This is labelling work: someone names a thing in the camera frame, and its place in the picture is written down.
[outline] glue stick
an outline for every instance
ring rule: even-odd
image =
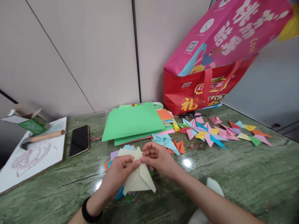
[[[173,125],[174,130],[175,130],[175,131],[179,131],[179,130],[180,130],[180,127],[178,126],[178,124],[177,124],[177,122],[175,121],[175,119],[173,119],[173,120],[174,120],[174,122],[172,123],[172,125]]]

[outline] marble surface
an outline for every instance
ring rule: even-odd
[[[227,199],[266,223],[297,223],[299,210],[299,145],[240,113],[222,106],[202,112],[218,116],[224,125],[228,120],[256,125],[272,135],[273,147],[250,141],[224,142],[227,150],[209,148],[187,134],[170,134],[184,141],[186,153],[173,154],[175,160],[195,178],[205,183],[215,179]],[[0,223],[66,223],[80,208],[84,199],[95,192],[106,173],[104,163],[120,147],[114,141],[101,142],[106,113],[69,119],[65,161],[0,196]],[[72,130],[89,125],[90,149],[74,158],[68,156]],[[250,135],[245,129],[242,132]],[[135,142],[142,147],[150,139]],[[124,198],[112,201],[105,209],[101,223],[187,223],[196,205],[173,183],[154,171],[156,193],[143,191],[135,202]]]

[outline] black wristband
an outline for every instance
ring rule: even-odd
[[[95,223],[95,222],[97,222],[101,218],[101,216],[103,214],[103,211],[98,216],[96,216],[96,217],[91,216],[87,212],[87,210],[86,210],[86,204],[87,204],[87,201],[88,201],[89,198],[90,197],[86,198],[85,201],[83,202],[83,205],[82,205],[82,215],[83,215],[83,218],[85,219],[86,222],[88,222],[88,223]]]

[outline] white sock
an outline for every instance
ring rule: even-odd
[[[206,186],[211,190],[215,191],[217,194],[220,194],[224,197],[223,191],[217,181],[208,178],[206,181]],[[194,214],[191,216],[188,224],[209,224],[208,218],[205,214],[198,208]]]

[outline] smartphone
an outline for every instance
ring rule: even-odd
[[[89,149],[89,127],[84,125],[76,128],[72,133],[71,148],[69,156],[74,157]]]

